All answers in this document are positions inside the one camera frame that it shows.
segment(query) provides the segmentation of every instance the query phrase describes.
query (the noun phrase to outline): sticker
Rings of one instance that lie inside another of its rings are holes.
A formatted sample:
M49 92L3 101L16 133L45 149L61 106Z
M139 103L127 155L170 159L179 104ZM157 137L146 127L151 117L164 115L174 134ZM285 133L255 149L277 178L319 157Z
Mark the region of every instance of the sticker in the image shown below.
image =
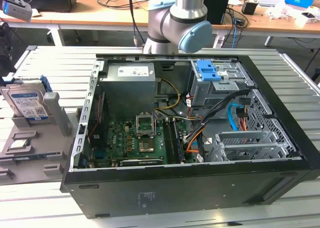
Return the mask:
M29 157L21 157L21 158L15 158L14 159L15 161L26 161L26 160L30 160L30 158Z
M219 75L219 76L227 76L228 77L228 73L226 72L226 71L218 71L217 72L217 74Z
M148 66L120 66L118 77L148 77Z
M28 120L46 120L48 114L36 93L12 94L11 98L18 110Z
M151 206L153 201L156 199L155 192L140 192L138 193L138 207L147 208Z
M191 99L187 99L186 100L186 106L187 107L191 107Z
M205 145L212 144L212 138L210 137L210 138L206 139L206 141L205 141L204 144L205 144Z
M203 157L202 157L199 153L196 155L196 159L197 159L200 163L204 162Z

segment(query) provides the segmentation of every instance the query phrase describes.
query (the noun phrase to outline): motherboard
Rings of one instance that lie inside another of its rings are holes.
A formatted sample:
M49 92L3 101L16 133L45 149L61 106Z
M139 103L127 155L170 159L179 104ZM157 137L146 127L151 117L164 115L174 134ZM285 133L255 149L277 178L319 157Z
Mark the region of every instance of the motherboard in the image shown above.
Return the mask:
M183 149L183 137L187 134L183 119L155 120L142 119L111 121L107 129L106 146L91 149L89 165L95 168L125 167L192 163ZM138 131L150 131L154 135L139 136Z

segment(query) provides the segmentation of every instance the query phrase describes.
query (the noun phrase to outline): floor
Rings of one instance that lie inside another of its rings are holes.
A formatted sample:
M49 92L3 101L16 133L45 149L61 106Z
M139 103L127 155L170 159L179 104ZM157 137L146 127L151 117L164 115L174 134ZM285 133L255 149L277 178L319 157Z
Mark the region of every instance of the floor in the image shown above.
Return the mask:
M38 45L38 46L52 46L53 44L47 41L47 31L44 29L27 29L20 28L16 30L16 33L23 40L26 45ZM133 43L133 33L130 31L99 31L99 41L93 42L92 33L90 30L79 30L81 35L81 42L76 42L76 33L74 30L64 30L63 36L66 46L108 46L108 47L131 47ZM144 39L147 39L147 33L142 32ZM255 48L255 49L265 49L264 46L265 36L243 36L239 41L237 48ZM275 37L271 43L270 49L277 49L281 53L287 53L289 57L303 70L308 65L309 61L315 53L310 52L309 48L313 48L316 52L320 47L320 39L301 38L301 41L297 41L301 45L297 44L295 40L287 37ZM13 36L13 52L12 52L12 62L16 62L23 51L25 50L25 45L16 36ZM214 37L212 37L211 44L207 47L212 47L214 42ZM225 48L230 48L231 43L225 43ZM312 76L315 73L315 69L320 68L320 53L313 60L307 74Z

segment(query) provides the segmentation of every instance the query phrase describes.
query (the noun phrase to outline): aluminum profile table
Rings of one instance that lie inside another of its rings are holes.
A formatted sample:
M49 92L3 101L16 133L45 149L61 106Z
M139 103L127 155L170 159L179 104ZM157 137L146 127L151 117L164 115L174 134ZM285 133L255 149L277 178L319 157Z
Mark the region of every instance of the aluminum profile table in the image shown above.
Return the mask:
M96 54L140 53L128 47L38 46L26 50L15 77L45 75L67 112L82 107ZM320 89L286 55L273 49L203 49L213 55L249 55L293 117L320 150ZM13 123L13 112L0 100L0 149ZM320 179L300 183L271 205L194 212L87 219L60 182L0 186L0 227L248 228L319 227Z

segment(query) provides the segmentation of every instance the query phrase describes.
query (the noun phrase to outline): light blue joint cap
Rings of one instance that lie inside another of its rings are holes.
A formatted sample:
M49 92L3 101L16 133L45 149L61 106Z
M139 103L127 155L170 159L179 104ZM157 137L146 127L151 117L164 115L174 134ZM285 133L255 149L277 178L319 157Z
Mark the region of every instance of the light blue joint cap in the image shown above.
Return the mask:
M150 0L148 5L148 10L158 10L167 7L171 7L176 0Z
M201 21L184 34L178 48L186 53L195 53L209 44L211 37L212 25L209 21Z

